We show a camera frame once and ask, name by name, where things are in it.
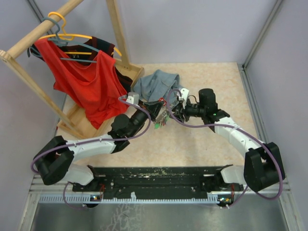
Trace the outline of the red key tag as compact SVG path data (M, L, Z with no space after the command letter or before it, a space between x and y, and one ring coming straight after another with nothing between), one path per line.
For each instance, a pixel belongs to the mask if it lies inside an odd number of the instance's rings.
M159 101L163 106L166 106L166 104L167 104L166 100L165 100L163 97L161 97L158 101Z

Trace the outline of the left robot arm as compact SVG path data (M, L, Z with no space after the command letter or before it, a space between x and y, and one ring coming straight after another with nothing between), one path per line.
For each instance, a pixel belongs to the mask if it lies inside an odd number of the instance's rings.
M136 111L128 117L119 114L111 124L111 130L104 135L80 141L53 137L34 157L31 164L45 185L53 185L62 180L83 185L90 191L99 188L100 179L94 176L89 166L79 166L74 162L98 154L113 154L124 150L131 139L143 135L158 116L164 103L139 102Z

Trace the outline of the bunch of keys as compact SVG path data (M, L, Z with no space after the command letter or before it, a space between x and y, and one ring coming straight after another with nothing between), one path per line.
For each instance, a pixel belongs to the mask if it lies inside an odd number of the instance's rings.
M167 121L170 119L170 113L167 109L164 109L154 121L154 128L158 129L167 124Z

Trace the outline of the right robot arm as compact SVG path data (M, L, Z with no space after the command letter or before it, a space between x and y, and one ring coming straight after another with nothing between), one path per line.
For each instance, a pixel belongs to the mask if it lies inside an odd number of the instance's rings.
M285 172L278 145L265 143L244 131L227 112L219 109L212 89L199 90L196 103L190 102L188 89L174 89L170 91L170 94L173 93L178 102L174 109L170 109L173 119L187 126L190 117L200 118L202 127L208 127L225 138L244 157L244 165L230 165L219 171L215 178L218 189L224 191L232 183L237 183L258 193L277 183L278 194L281 194Z

